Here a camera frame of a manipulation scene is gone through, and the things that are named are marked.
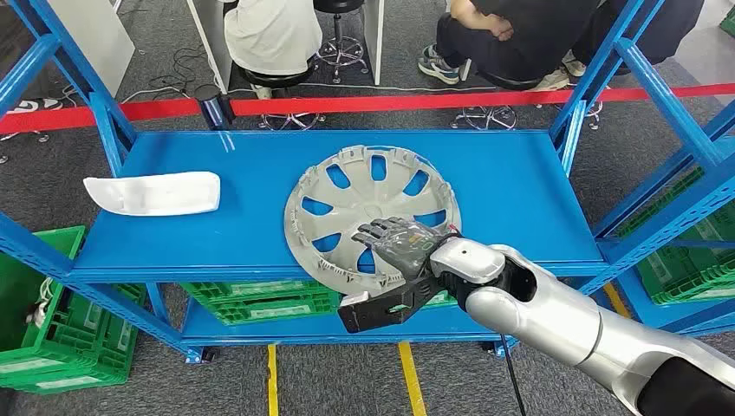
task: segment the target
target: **gray carpet floor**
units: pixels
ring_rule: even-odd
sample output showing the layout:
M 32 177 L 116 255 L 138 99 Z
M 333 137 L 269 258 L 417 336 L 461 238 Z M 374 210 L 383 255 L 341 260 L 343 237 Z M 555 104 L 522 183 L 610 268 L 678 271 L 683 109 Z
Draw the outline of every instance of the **gray carpet floor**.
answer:
M 434 24 L 445 0 L 386 2 L 384 86 L 441 88 L 438 81 L 420 75 L 415 56 L 432 42 Z M 118 93 L 120 100 L 152 85 L 149 80 L 172 73 L 172 55 L 179 48 L 197 48 L 199 40 L 185 2 L 126 0 L 120 10 L 138 52 Z M 331 33 L 330 16 L 320 15 Z M 361 37 L 358 15 L 345 16 L 345 31 Z M 211 79 L 202 59 L 192 60 L 191 92 Z M 694 80 L 675 61 L 660 72 L 673 85 Z M 330 82 L 320 71 L 312 82 Z M 231 88 L 244 87 L 233 78 Z M 358 68 L 343 72 L 342 83 L 370 85 L 369 75 Z M 58 82 L 61 89 L 65 84 Z M 464 86 L 485 86 L 472 77 Z M 616 87 L 634 86 L 630 77 L 614 80 Z M 404 94 L 370 89 L 300 86 L 301 96 Z M 136 99 L 152 99 L 155 94 Z M 249 96 L 248 93 L 235 93 Z M 699 121 L 719 109 L 710 98 L 685 100 Z M 517 108 L 520 127 L 546 127 L 556 114 L 553 107 Z M 445 128 L 455 110 L 401 113 L 334 114 L 324 128 Z M 238 128 L 253 128 L 254 118 L 238 119 Z M 200 118 L 154 120 L 136 123 L 145 130 L 205 128 Z M 679 146 L 673 132 L 650 102 L 611 103 L 602 112 L 597 131 L 584 128 L 572 184 L 590 223 L 633 189 Z M 0 153 L 10 161 L 0 166 L 0 210 L 31 230 L 91 224 L 97 207 L 81 180 L 108 175 L 107 163 L 93 128 L 54 132 L 40 143 L 32 135 L 3 142 Z M 180 322 L 185 295 L 166 286 L 172 320 Z M 706 338 L 726 354 L 735 356 L 735 335 Z M 514 349 L 521 393 L 530 415 L 628 414 L 607 392 L 575 369 L 561 366 L 523 345 Z M 222 348 L 210 365 L 191 366 L 180 354 L 141 335 L 133 369 L 124 386 L 82 390 L 52 396 L 0 392 L 0 414 L 11 415 L 265 415 L 268 368 L 266 347 Z M 431 416 L 519 414 L 504 361 L 482 351 L 476 343 L 413 344 L 413 355 L 426 410 Z M 282 415 L 409 415 L 406 384 L 395 345 L 279 346 L 278 397 Z

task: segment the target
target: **white shirt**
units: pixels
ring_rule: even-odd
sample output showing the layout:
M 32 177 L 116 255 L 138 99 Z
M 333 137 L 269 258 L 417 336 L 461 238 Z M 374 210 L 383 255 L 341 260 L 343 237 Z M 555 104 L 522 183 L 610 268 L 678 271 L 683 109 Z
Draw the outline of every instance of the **white shirt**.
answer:
M 322 28 L 313 0 L 240 0 L 224 17 L 224 39 L 238 66 L 293 75 L 307 70 L 322 45 Z

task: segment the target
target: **person's arm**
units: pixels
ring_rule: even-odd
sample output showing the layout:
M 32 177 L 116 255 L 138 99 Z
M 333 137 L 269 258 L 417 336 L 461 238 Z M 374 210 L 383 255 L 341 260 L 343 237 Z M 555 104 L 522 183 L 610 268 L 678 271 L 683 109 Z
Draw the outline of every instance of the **person's arm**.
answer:
M 507 41 L 513 35 L 510 22 L 494 14 L 483 15 L 470 0 L 452 0 L 452 17 L 468 29 L 489 30 L 500 41 Z

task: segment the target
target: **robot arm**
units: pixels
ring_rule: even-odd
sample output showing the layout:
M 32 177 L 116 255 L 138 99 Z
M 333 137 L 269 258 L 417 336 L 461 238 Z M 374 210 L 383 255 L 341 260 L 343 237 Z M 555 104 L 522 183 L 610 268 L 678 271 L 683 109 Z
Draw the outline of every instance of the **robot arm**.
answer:
M 371 299 L 346 297 L 340 316 L 350 332 L 403 322 L 447 289 L 474 321 L 579 368 L 634 414 L 735 414 L 735 361 L 700 341 L 598 307 L 511 247 L 439 237 L 399 218 L 360 231 L 367 234 L 355 239 L 393 265 L 406 251 L 420 258 L 419 247 L 426 261 L 401 263 L 407 284 L 398 289 Z M 433 244 L 406 245 L 409 239 Z M 405 308 L 393 312 L 394 305 Z

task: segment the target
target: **blue shelf surface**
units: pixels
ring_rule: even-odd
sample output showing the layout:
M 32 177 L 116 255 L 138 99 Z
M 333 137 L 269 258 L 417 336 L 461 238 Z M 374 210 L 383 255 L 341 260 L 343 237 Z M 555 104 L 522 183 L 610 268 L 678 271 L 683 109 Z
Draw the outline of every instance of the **blue shelf surface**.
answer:
M 228 326 L 190 300 L 181 333 L 191 346 L 500 340 L 456 305 L 422 309 L 401 325 L 349 334 L 336 314 Z
M 617 282 L 631 312 L 650 327 L 686 333 L 689 328 L 735 312 L 735 299 L 657 305 L 651 302 L 635 267 L 621 274 Z
M 72 276 L 307 279 L 283 235 L 286 200 L 308 167 L 354 145 L 404 147 L 429 159 L 456 192 L 473 239 L 516 247 L 559 276 L 591 276 L 606 265 L 545 131 L 165 132 L 139 135 L 122 176 L 215 172 L 219 209 L 158 218 L 102 211 Z

